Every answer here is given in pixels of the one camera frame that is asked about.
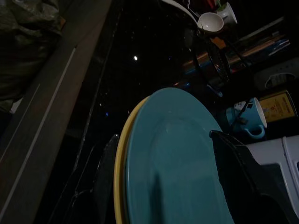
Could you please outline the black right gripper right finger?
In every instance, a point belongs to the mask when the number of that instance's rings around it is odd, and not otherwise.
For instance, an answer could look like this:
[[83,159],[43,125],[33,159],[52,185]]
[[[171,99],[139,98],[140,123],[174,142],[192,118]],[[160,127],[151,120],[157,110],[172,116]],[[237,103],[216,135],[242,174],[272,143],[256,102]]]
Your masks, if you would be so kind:
[[236,224],[297,224],[299,219],[271,175],[235,137],[210,132],[219,180]]

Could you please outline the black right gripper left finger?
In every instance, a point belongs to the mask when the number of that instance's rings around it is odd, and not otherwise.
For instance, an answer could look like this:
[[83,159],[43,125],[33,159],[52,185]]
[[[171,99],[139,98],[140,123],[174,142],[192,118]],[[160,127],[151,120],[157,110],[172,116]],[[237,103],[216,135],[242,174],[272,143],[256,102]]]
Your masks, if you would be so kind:
[[119,135],[115,134],[105,145],[95,176],[93,198],[99,224],[115,223],[113,208],[114,163]]

